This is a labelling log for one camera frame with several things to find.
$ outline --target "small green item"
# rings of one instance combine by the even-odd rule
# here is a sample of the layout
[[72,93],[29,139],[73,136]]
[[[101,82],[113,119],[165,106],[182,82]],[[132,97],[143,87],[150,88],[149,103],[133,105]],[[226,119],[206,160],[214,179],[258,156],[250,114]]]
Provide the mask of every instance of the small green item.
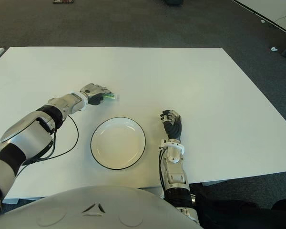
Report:
[[105,94],[104,98],[106,98],[106,99],[117,99],[117,96],[114,93],[109,93],[109,94]]

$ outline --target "gray carpet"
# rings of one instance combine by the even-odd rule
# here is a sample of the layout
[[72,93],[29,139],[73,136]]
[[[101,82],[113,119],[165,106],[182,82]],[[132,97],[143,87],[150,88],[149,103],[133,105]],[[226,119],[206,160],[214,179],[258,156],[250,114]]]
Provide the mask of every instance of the gray carpet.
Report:
[[[231,0],[0,0],[0,47],[10,46],[223,47],[286,119],[286,34]],[[286,198],[286,173],[206,190],[269,208]]]

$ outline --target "robot forearm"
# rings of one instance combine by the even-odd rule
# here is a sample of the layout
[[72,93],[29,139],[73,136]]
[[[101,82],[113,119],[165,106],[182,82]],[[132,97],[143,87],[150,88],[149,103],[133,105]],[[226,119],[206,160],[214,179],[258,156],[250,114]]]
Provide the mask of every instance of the robot forearm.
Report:
[[110,93],[105,87],[88,84],[79,93],[53,98],[9,128],[0,139],[0,208],[20,166],[42,157],[53,144],[51,134],[59,129],[70,114],[88,103],[98,105]]
[[169,137],[168,141],[162,140],[159,156],[164,199],[199,224],[190,187],[183,170],[184,146],[180,141],[181,117],[173,110],[164,111],[161,117]]

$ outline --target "silver arm segment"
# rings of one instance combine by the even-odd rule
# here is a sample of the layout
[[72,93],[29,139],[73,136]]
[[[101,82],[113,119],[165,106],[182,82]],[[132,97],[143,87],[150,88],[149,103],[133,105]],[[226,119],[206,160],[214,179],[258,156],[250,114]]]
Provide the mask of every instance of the silver arm segment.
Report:
[[68,115],[87,104],[100,104],[103,95],[108,93],[107,88],[90,83],[80,92],[50,99],[46,105],[22,118],[3,134],[0,139],[0,208],[19,167],[32,158],[40,158],[52,147],[51,134],[60,128]]
[[164,199],[181,213],[199,224],[198,215],[183,170],[184,146],[181,145],[181,117],[174,110],[160,115],[169,140],[162,140],[160,151],[160,179],[163,180]]

